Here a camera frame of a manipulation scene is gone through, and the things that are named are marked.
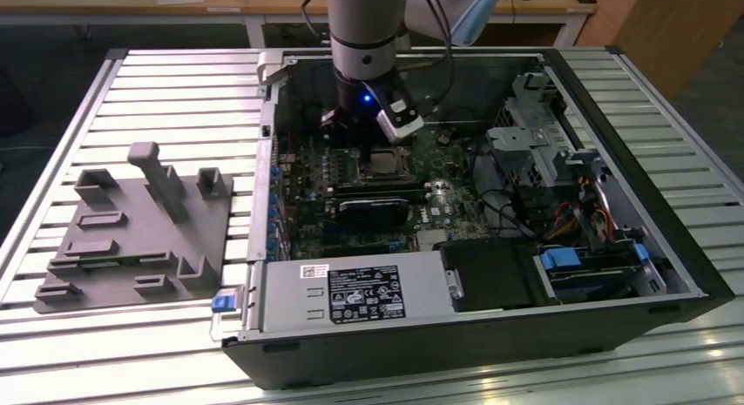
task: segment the black cable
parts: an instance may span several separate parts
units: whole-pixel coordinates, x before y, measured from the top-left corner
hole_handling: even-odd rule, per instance
[[[513,226],[503,226],[503,210],[511,206],[511,202],[506,203],[503,206],[501,206],[501,208],[498,209],[498,226],[490,226],[489,229],[491,231],[497,231],[497,237],[501,238],[501,233],[503,231],[519,231],[519,228],[515,228]]]
[[[507,196],[509,198],[510,198],[511,196],[514,196],[514,192],[511,192],[511,191],[507,190],[507,189],[487,189],[485,192],[481,192],[479,196],[482,197],[483,194],[493,193],[493,192],[494,192],[494,193],[499,193],[499,194],[502,194],[503,196]]]
[[[509,222],[511,222],[513,225],[515,225],[515,227],[519,229],[519,232],[522,233],[522,235],[523,235],[526,238],[529,238],[530,240],[541,241],[541,242],[545,241],[545,239],[543,239],[539,235],[537,235],[537,233],[534,233],[534,231],[533,231],[522,222],[519,222],[519,219],[517,219],[515,217],[513,217],[511,215],[509,215],[507,213],[505,213],[501,209],[498,209],[495,206],[493,206],[493,205],[490,204],[490,202],[482,198],[482,195],[481,195],[481,198],[479,198],[479,199],[482,200],[483,205],[486,205],[486,207],[487,207],[497,215],[499,215],[501,217],[506,218],[506,220],[507,220]]]
[[[514,7],[514,0],[509,0],[511,3],[511,24],[515,24],[515,7]]]
[[[487,142],[489,139],[486,138],[486,135],[482,135],[479,138],[475,138],[473,142],[473,151],[470,153],[470,171],[469,171],[470,179],[473,183],[475,183],[475,162],[478,161],[478,157],[481,155],[489,155],[489,150],[486,150],[485,152],[481,151],[483,144],[486,144]]]
[[[434,105],[439,105],[446,95],[450,93],[454,84],[454,58],[453,58],[453,28],[450,25],[450,20],[446,16],[446,12],[443,11],[442,1],[441,0],[426,0],[426,4],[429,5],[429,9],[431,10],[431,15],[434,16],[434,20],[439,26],[439,30],[442,31],[443,35],[443,46],[446,49],[446,58],[450,64],[450,74],[447,78],[446,86],[439,93],[439,95],[431,99],[431,103]]]
[[[315,35],[318,38],[323,38],[323,36],[318,33],[318,31],[315,30],[315,26],[312,26],[312,22],[310,21],[310,16],[307,16],[307,5],[310,4],[312,0],[304,0],[300,4],[300,13],[302,13],[302,17],[304,18],[304,24],[307,25],[307,28],[310,29],[310,33],[312,33],[312,35]]]

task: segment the white table leg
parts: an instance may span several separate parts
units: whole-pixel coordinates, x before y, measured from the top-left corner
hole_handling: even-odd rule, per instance
[[[557,48],[567,48],[573,46],[577,42],[578,33],[581,33],[586,17],[588,15],[585,14],[566,15],[566,21],[559,27],[558,36],[555,37],[553,46]]]
[[[266,48],[263,16],[256,15],[246,17],[246,31],[251,48]]]

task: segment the metal bracket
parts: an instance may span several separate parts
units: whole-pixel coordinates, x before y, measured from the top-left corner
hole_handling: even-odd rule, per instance
[[[247,339],[247,331],[262,331],[263,317],[262,308],[259,307],[263,298],[263,281],[264,281],[264,267],[266,264],[262,261],[256,261],[254,264],[248,265],[251,267],[251,277],[247,282],[246,287],[246,301],[243,314],[246,315],[246,321],[243,324],[242,331],[238,333],[238,338],[244,335]]]
[[[550,144],[545,132],[539,128],[507,128],[489,129],[490,144],[499,151],[530,151],[538,146]]]
[[[446,280],[450,297],[455,300],[462,299],[462,297],[465,297],[465,293],[462,292],[461,276],[457,273],[457,270],[446,270],[443,272],[443,279]]]
[[[601,160],[598,151],[588,150],[585,148],[575,150],[574,152],[562,152],[561,156],[565,158],[563,163],[566,165],[589,165]]]
[[[268,223],[268,187],[271,185],[272,141],[258,141],[255,154],[254,209],[247,239],[247,261],[266,259],[266,227]]]
[[[258,139],[274,139],[274,114],[276,104],[266,102],[260,111],[260,134]]]
[[[640,296],[658,296],[668,293],[668,286],[653,263],[646,260],[642,269],[632,281]]]
[[[255,72],[258,74],[258,83],[267,85],[286,76],[283,51],[268,50],[258,54],[258,63]]]

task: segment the silver metal frame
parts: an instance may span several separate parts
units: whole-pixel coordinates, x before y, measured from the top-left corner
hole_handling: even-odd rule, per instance
[[[131,51],[131,56],[160,58],[145,62],[139,60],[140,65],[124,63],[117,69],[113,61],[104,64],[13,226],[12,242],[5,242],[0,249],[0,261],[5,267],[0,280],[0,392],[4,401],[121,401],[145,405],[251,402],[493,405],[503,401],[624,405],[628,402],[741,401],[744,243],[733,239],[742,238],[744,233],[736,225],[738,222],[732,221],[738,221],[738,209],[744,206],[728,206],[726,210],[710,207],[713,202],[741,202],[740,192],[734,191],[741,188],[740,182],[721,167],[717,157],[709,156],[706,145],[698,145],[698,138],[677,120],[678,115],[664,99],[653,97],[656,92],[645,85],[645,78],[632,66],[618,63],[602,48],[565,50],[562,54],[589,92],[598,96],[610,123],[626,139],[680,219],[690,226],[690,233],[738,295],[733,302],[688,323],[657,328],[609,353],[359,381],[295,392],[258,389],[219,351],[219,343],[210,337],[212,322],[207,300],[83,314],[36,315],[28,302],[39,283],[37,276],[44,271],[49,250],[57,249],[64,234],[61,224],[75,208],[71,204],[76,199],[68,191],[69,179],[83,166],[92,165],[105,165],[115,174],[128,175],[129,171],[109,161],[111,153],[119,151],[128,139],[143,136],[165,137],[172,142],[161,146],[161,154],[172,160],[179,174],[199,166],[218,165],[220,170],[235,175],[238,193],[230,218],[231,240],[226,247],[223,287],[246,284],[255,139],[244,137],[252,136],[246,133],[260,125],[260,115],[254,109],[260,105],[254,105],[250,98],[227,99],[228,104],[223,102],[226,99],[205,98],[193,108],[183,101],[177,107],[168,102],[159,106],[167,106],[169,113],[136,115],[141,117],[139,123],[131,123],[133,119],[128,116],[97,117],[96,114],[103,105],[105,111],[111,110],[111,105],[117,110],[121,105],[152,107],[141,102],[100,104],[109,89],[120,90],[123,86],[156,85],[165,80],[169,84],[192,84],[193,76],[210,83],[256,85],[255,62],[236,61],[246,60],[244,55],[255,56],[256,61],[258,52]],[[191,63],[163,64],[177,59],[172,56],[189,56]],[[222,61],[228,61],[227,56],[238,57],[232,62],[214,64],[220,56],[226,58]],[[137,77],[145,73],[152,73],[153,77]],[[646,95],[646,87],[653,91],[652,99],[626,100],[630,93],[633,96]],[[204,102],[214,102],[215,111],[193,113]],[[172,112],[180,108],[184,114]],[[163,130],[167,134],[149,123],[155,119],[159,125],[171,128]],[[662,134],[657,133],[658,124],[664,124]],[[579,125],[575,130],[578,136],[588,139]],[[208,142],[195,142],[204,136],[200,132],[210,134]],[[684,141],[677,140],[677,133]],[[672,137],[672,140],[638,140],[650,135]],[[228,137],[239,137],[230,138],[235,139],[235,144],[212,143],[216,142],[214,139]],[[704,173],[680,172],[681,165],[701,165],[708,170]],[[688,183],[682,190],[672,186],[680,179]],[[717,182],[725,186],[706,187],[705,183]],[[734,244],[710,245],[709,241],[714,241],[718,233]],[[220,318],[219,332],[238,331],[239,315],[223,314]]]

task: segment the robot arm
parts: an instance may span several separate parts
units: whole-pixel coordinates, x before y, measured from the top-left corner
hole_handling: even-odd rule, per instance
[[[336,110],[358,124],[375,122],[391,143],[423,126],[419,105],[395,69],[399,32],[410,29],[450,44],[469,45],[482,32],[497,0],[437,0],[443,14],[431,1],[327,0]],[[442,20],[453,22],[449,32]]]

